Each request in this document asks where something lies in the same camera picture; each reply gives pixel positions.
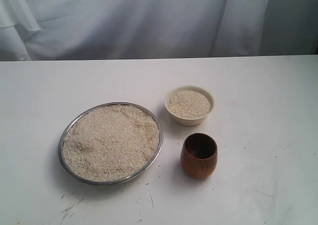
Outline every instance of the white cloth backdrop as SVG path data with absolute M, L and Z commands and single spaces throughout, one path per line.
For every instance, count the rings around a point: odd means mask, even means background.
M 260 54 L 268 0 L 0 0 L 0 60 Z

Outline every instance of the table surface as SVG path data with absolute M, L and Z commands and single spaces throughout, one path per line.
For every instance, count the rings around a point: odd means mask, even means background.
M 181 126 L 165 94 L 197 85 L 215 100 Z M 318 222 L 318 56 L 0 62 L 0 224 L 236 224 Z M 95 105 L 127 101 L 158 116 L 162 151 L 122 185 L 82 184 L 61 167 L 68 123 Z M 211 135 L 219 161 L 206 180 L 179 156 L 191 133 Z

